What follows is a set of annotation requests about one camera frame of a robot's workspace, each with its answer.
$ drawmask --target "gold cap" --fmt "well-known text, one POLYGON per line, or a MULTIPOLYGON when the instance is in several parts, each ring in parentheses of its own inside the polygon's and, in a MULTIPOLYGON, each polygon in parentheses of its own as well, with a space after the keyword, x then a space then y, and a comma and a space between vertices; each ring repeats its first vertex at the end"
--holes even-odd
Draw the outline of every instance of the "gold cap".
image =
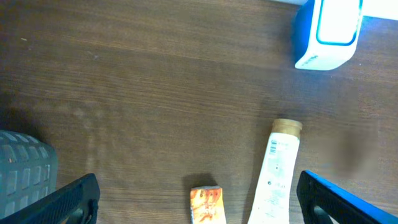
POLYGON ((275 119, 272 124, 273 133, 285 133, 291 134, 300 138, 300 131, 303 128, 303 124, 298 121, 294 121, 291 119, 275 119))

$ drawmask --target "lotion tube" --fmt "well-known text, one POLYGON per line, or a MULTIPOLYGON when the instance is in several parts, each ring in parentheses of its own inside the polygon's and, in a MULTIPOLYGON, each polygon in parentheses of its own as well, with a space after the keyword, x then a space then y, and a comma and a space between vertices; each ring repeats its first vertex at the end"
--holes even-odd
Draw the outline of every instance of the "lotion tube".
POLYGON ((266 154, 248 224, 289 223, 289 195, 302 124, 276 119, 272 124, 266 154))

